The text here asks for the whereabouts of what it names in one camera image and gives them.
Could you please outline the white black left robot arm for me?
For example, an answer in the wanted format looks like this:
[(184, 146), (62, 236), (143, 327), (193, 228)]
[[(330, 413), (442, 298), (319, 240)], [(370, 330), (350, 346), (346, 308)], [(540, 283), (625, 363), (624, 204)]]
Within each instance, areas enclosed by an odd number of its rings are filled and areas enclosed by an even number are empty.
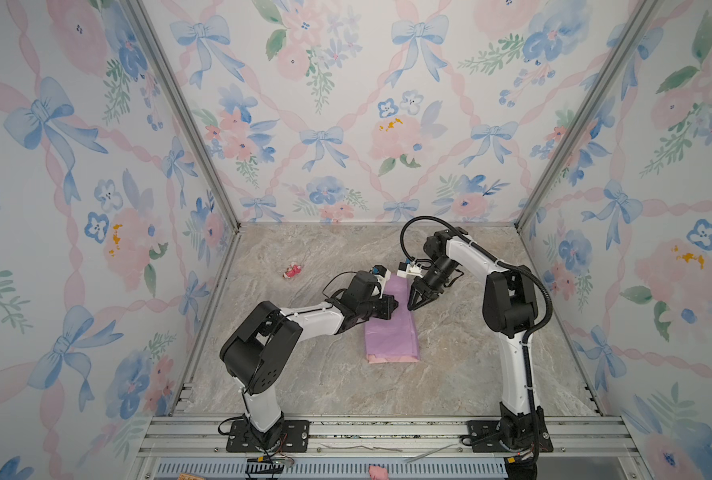
[(299, 433), (279, 406), (275, 383), (299, 342), (336, 336), (372, 319), (388, 321), (399, 302), (389, 294), (342, 302), (330, 298), (313, 306), (282, 309), (259, 303), (224, 343), (219, 358), (239, 384), (242, 417), (229, 432), (229, 452), (277, 452)]

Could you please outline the pink object front edge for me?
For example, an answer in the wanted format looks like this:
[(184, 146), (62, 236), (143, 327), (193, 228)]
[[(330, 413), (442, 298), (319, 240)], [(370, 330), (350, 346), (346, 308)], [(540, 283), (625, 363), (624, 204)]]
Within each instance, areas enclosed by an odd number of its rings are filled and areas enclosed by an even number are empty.
[(370, 465), (368, 474), (371, 480), (389, 480), (389, 472), (385, 467), (378, 465)]

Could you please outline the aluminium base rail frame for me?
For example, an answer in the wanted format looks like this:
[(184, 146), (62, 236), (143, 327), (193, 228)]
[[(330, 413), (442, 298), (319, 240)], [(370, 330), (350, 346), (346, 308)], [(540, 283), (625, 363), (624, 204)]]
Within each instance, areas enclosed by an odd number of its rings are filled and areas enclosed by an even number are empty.
[(243, 458), (271, 464), (298, 458), (496, 458), (504, 462), (507, 479), (651, 479), (643, 456), (619, 417), (550, 417), (550, 452), (539, 456), (532, 470), (507, 460), (507, 453), (475, 453), (461, 443), (465, 417), (310, 416), (305, 453), (278, 453), (263, 461), (257, 454), (229, 453), (223, 416), (181, 415), (151, 422), (128, 478), (153, 479), (165, 459)]

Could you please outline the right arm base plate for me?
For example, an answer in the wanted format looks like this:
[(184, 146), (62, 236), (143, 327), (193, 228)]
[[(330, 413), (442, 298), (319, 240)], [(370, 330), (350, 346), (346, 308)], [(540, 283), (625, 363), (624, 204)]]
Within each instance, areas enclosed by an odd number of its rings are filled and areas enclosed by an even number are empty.
[(503, 427), (501, 420), (470, 420), (466, 423), (467, 433), (461, 443), (475, 453), (526, 454), (532, 450), (534, 433), (531, 428), (516, 432), (514, 428)]

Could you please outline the pink purple wrapping paper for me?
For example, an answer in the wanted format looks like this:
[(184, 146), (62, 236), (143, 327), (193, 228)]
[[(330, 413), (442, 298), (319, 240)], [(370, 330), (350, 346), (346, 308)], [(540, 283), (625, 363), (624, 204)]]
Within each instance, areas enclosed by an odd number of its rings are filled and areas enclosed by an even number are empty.
[(399, 306), (390, 320), (370, 319), (365, 324), (366, 359), (370, 364), (419, 362), (417, 329), (413, 314), (407, 309), (408, 280), (392, 276), (386, 287), (387, 294), (393, 295)]

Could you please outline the aluminium corner post right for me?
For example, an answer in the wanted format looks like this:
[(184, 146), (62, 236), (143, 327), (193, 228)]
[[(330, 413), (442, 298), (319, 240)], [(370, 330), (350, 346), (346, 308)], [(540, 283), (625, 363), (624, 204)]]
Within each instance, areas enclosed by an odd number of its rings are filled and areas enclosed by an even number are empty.
[(539, 177), (535, 189), (528, 196), (526, 206), (515, 221), (514, 225), (519, 234), (527, 227), (544, 196), (547, 194), (554, 178), (560, 173), (569, 155), (585, 132), (586, 125), (592, 120), (597, 110), (601, 107), (608, 95), (611, 85), (624, 70), (633, 51), (653, 22), (653, 17), (661, 5), (661, 1), (637, 1), (629, 20), (624, 24), (618, 43), (607, 55), (598, 72), (598, 78), (588, 90), (580, 104), (574, 120), (570, 123), (567, 135), (562, 140), (546, 169)]

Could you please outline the red pink toy figure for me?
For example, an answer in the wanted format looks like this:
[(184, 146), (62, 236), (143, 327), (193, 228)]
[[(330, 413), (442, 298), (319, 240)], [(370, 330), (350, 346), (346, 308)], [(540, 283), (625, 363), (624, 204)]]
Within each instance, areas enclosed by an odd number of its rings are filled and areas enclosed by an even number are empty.
[(299, 275), (301, 272), (302, 272), (302, 266), (295, 262), (292, 262), (287, 266), (287, 268), (283, 272), (283, 277), (285, 279), (292, 279), (292, 278), (296, 277), (297, 275)]

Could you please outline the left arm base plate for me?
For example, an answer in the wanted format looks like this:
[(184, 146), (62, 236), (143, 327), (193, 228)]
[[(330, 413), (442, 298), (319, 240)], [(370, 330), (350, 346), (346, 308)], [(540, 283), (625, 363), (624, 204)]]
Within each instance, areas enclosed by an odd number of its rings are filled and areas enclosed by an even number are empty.
[(281, 418), (268, 431), (261, 432), (246, 418), (230, 420), (230, 429), (218, 432), (226, 437), (229, 453), (305, 453), (308, 449), (310, 422)]

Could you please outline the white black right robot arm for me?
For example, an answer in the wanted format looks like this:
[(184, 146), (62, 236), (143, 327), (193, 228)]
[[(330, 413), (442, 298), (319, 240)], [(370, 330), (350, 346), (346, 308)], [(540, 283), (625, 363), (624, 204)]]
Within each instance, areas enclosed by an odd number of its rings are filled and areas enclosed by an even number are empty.
[(467, 235), (445, 229), (426, 238), (426, 269), (415, 275), (407, 308), (416, 311), (437, 300), (454, 283), (456, 271), (483, 285), (482, 317), (498, 335), (503, 391), (495, 439), (511, 452), (538, 450), (541, 410), (530, 358), (538, 302), (530, 271), (490, 257)]

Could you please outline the aluminium corner post left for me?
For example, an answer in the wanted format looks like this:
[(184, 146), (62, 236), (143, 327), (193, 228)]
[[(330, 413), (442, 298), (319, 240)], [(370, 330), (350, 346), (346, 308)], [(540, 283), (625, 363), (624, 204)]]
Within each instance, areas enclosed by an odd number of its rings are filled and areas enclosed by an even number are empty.
[(227, 219), (234, 234), (240, 232), (240, 222), (230, 204), (228, 195), (221, 182), (218, 169), (207, 152), (206, 145), (197, 131), (195, 120), (188, 108), (186, 98), (178, 85), (175, 72), (167, 59), (160, 39), (149, 18), (142, 1), (120, 1), (124, 13), (129, 17), (131, 26), (138, 35), (142, 49), (152, 63), (152, 69), (159, 78), (163, 93), (179, 122), (188, 145), (192, 148), (198, 165), (203, 170), (208, 186), (212, 189), (220, 211)]

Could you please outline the aluminium corner post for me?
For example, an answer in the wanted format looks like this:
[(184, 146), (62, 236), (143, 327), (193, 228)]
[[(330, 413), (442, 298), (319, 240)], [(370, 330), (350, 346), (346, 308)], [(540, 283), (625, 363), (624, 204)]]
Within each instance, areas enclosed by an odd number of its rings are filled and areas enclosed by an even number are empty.
[(220, 211), (227, 219), (234, 234), (240, 232), (240, 222), (230, 204), (228, 195), (221, 182), (218, 169), (207, 152), (206, 145), (197, 131), (195, 120), (188, 108), (186, 98), (178, 85), (175, 72), (167, 59), (160, 39), (149, 18), (142, 1), (120, 1), (124, 13), (129, 17), (131, 26), (138, 35), (142, 49), (152, 63), (152, 69), (159, 78), (163, 93), (179, 122), (188, 145), (192, 148), (198, 165), (203, 170), (208, 186), (212, 189)]
[(586, 125), (592, 120), (597, 110), (601, 107), (608, 95), (611, 85), (624, 70), (633, 51), (653, 22), (653, 17), (661, 5), (661, 1), (637, 1), (629, 20), (624, 24), (618, 43), (607, 55), (598, 72), (598, 78), (588, 90), (580, 104), (574, 120), (570, 123), (567, 135), (562, 140), (546, 169), (539, 177), (535, 189), (528, 196), (526, 206), (515, 221), (514, 225), (519, 234), (527, 227), (544, 196), (547, 194), (554, 178), (560, 173), (569, 155), (585, 132)]

